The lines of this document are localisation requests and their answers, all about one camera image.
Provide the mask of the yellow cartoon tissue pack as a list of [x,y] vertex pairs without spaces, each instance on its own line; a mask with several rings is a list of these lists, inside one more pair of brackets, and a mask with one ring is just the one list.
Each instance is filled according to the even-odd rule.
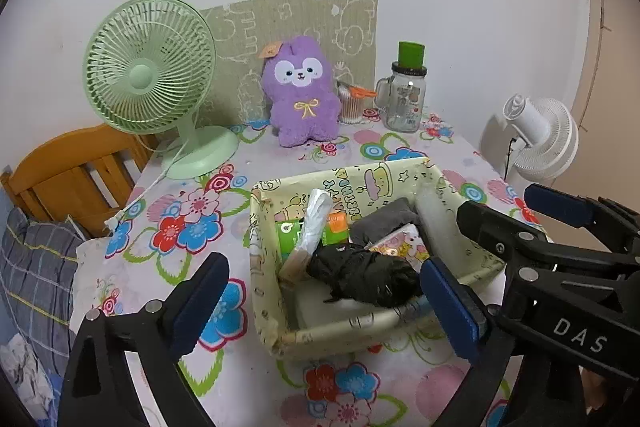
[[421,271],[422,263],[430,257],[420,231],[413,223],[393,231],[369,249],[383,255],[405,259],[416,272]]

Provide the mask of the grey soft cloth bundle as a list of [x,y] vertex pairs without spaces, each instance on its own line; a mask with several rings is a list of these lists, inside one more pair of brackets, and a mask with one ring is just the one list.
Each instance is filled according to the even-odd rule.
[[349,228],[349,238],[354,244],[367,246],[375,244],[405,225],[418,224],[419,216],[410,205],[408,198],[401,197],[355,221]]

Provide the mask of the black soft cloth bundle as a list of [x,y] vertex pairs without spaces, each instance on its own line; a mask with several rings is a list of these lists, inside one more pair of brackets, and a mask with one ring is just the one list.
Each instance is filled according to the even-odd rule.
[[420,275],[406,259],[351,243],[318,248],[306,273],[330,288],[327,303],[350,299],[390,309],[423,296]]

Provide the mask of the white bag roll brown core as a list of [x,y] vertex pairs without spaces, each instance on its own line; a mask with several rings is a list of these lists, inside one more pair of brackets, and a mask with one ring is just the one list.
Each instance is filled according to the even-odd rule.
[[327,191],[320,188],[311,191],[295,247],[279,272],[280,280],[285,284],[296,285],[305,275],[306,266],[317,249],[328,223],[332,206],[332,196]]

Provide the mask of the green orange packet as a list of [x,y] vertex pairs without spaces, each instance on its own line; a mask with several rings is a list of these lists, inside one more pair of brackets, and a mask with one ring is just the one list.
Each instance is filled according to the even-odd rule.
[[[302,228],[303,219],[276,223],[276,231],[279,239],[282,260],[288,259],[288,256],[292,253]],[[321,245],[328,246],[347,243],[348,238],[348,221],[346,213],[344,213],[344,211],[331,212],[322,232],[320,239]]]

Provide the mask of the beige door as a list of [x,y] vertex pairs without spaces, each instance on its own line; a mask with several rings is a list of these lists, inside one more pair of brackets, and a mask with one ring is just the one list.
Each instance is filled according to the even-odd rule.
[[572,191],[639,202],[639,0],[590,0]]

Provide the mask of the white fan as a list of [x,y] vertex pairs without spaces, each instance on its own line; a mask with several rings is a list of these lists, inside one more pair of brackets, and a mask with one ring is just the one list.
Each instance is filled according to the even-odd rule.
[[522,142],[513,161],[522,178],[535,183],[554,180],[572,165],[579,146],[578,127],[563,103],[517,93],[504,103],[502,115]]

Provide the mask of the grey plaid bedding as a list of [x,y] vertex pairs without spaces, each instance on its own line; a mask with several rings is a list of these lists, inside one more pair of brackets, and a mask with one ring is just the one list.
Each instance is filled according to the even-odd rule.
[[38,426],[58,423],[79,245],[68,223],[39,222],[20,208],[1,236],[1,372]]

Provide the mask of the floral tablecloth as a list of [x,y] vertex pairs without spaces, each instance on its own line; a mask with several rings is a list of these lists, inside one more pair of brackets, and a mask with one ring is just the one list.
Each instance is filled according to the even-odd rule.
[[271,251],[257,234],[250,207],[272,199],[277,220],[303,216],[307,197],[322,186],[338,210],[362,217],[407,191],[408,162],[433,159],[439,202],[473,199],[528,225],[538,220],[518,193],[449,124],[427,113],[416,133],[386,129],[373,108],[336,139],[280,147],[264,124],[238,126],[240,145],[219,169],[191,180],[160,179],[150,162],[132,191],[132,206],[107,239],[78,251],[74,311],[107,315],[139,310],[169,295],[214,251],[229,262],[230,280],[190,355],[179,366],[219,426],[426,425],[452,397],[465,373],[434,323],[368,337],[338,355],[300,361],[268,352],[259,329],[268,300],[250,279]]

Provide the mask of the yellow cartoon storage box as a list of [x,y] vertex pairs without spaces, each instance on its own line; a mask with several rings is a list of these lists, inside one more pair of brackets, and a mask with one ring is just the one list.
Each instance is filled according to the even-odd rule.
[[[365,306],[344,314],[329,306],[318,319],[295,320],[278,279],[283,260],[276,220],[284,216],[285,205],[303,204],[314,188],[322,188],[332,195],[335,209],[345,211],[348,220],[355,222],[401,197],[415,204],[416,192],[422,185],[434,188],[456,221],[457,210],[465,199],[427,157],[333,168],[254,186],[248,240],[250,285],[256,331],[270,355],[279,360],[321,359],[436,326],[435,314],[425,298],[413,299],[400,308]],[[461,234],[460,243],[464,249],[463,268],[459,274],[451,273],[474,291],[484,291],[503,263]]]

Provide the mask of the glass jar green lid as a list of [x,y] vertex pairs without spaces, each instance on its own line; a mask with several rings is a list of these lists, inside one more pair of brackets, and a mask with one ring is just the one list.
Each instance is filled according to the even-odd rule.
[[420,128],[427,75],[424,54],[423,44],[401,41],[392,73],[376,84],[374,103],[383,124],[393,132],[413,133]]

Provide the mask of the small cup with orange lid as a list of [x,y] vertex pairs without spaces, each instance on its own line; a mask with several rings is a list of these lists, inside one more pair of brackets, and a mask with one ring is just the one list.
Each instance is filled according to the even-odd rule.
[[344,124],[358,124],[362,121],[363,111],[367,104],[376,98],[376,92],[339,81],[337,96],[342,108],[338,118]]

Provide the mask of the purple plush toy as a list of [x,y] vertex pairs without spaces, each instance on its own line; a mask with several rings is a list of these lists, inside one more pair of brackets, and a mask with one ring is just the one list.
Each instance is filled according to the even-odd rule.
[[342,104],[334,92],[332,66],[318,42],[309,36],[270,42],[259,57],[265,61],[262,90],[271,103],[270,122],[279,144],[335,140]]

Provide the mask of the patterned cardboard panel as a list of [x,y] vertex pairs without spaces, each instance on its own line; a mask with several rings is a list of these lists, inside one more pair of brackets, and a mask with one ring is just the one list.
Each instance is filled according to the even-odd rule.
[[265,46],[314,38],[337,81],[371,89],[375,77],[378,0],[247,0],[202,9],[216,63],[198,124],[248,124],[269,117],[260,56]]

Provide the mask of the green desk fan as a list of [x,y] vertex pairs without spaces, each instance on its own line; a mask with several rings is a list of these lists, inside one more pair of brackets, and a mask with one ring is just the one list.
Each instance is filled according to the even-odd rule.
[[84,91],[111,127],[141,136],[175,130],[162,168],[190,179],[224,165],[239,138],[196,124],[212,87],[216,49],[204,17],[181,0],[130,0],[102,20],[87,44]]

